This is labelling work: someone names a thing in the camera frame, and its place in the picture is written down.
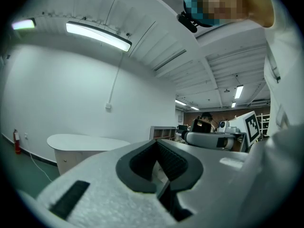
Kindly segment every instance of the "person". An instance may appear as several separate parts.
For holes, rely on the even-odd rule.
[[[292,87],[294,78],[304,74],[304,59],[302,34],[281,1],[185,0],[185,4],[191,16],[202,24],[222,25],[250,19],[264,27],[267,40],[264,78],[271,98],[267,134],[271,136],[289,124],[303,123],[301,107],[292,106],[292,102],[303,101],[300,99],[303,81],[297,80],[297,92],[282,93],[287,86]]]
[[[210,112],[203,112],[200,116],[198,116],[198,119],[204,121],[204,122],[207,122],[209,124],[211,124],[211,130],[210,130],[210,133],[213,133],[215,132],[215,127],[212,125],[212,115]]]

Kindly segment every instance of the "wall baseboard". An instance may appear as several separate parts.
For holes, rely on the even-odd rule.
[[[5,136],[4,134],[1,134],[1,135],[2,135],[2,138],[3,138],[6,142],[8,142],[10,145],[14,146],[14,142],[13,142],[11,139],[9,139],[9,138],[8,138],[7,136]],[[23,149],[22,147],[20,147],[20,149],[21,149],[21,152],[22,152],[22,153],[24,153],[24,154],[26,154],[27,156],[30,157],[30,152],[29,152],[28,150],[25,150],[25,149]],[[32,155],[33,159],[35,159],[35,160],[37,160],[37,161],[41,161],[41,162],[44,162],[44,163],[49,164],[49,165],[57,166],[57,163],[56,163],[56,162],[53,162],[53,161],[44,159],[44,158],[42,158],[42,157],[40,157],[40,156],[37,156],[37,155],[35,155],[35,154],[33,154],[33,153],[31,153],[31,155]]]

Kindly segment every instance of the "desk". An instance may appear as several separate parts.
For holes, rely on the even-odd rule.
[[[130,144],[117,139],[77,134],[52,135],[48,137],[47,143],[55,150],[60,175],[94,154],[118,149]]]

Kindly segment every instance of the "ceiling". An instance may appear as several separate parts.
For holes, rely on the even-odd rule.
[[[193,35],[175,18],[181,9],[182,0],[31,0],[15,20],[35,18],[35,33],[76,38],[65,24],[77,21],[130,40],[128,56],[175,83],[176,98],[188,104],[176,105],[183,111],[229,109],[238,85],[244,91],[237,107],[266,105],[264,30],[243,21]]]

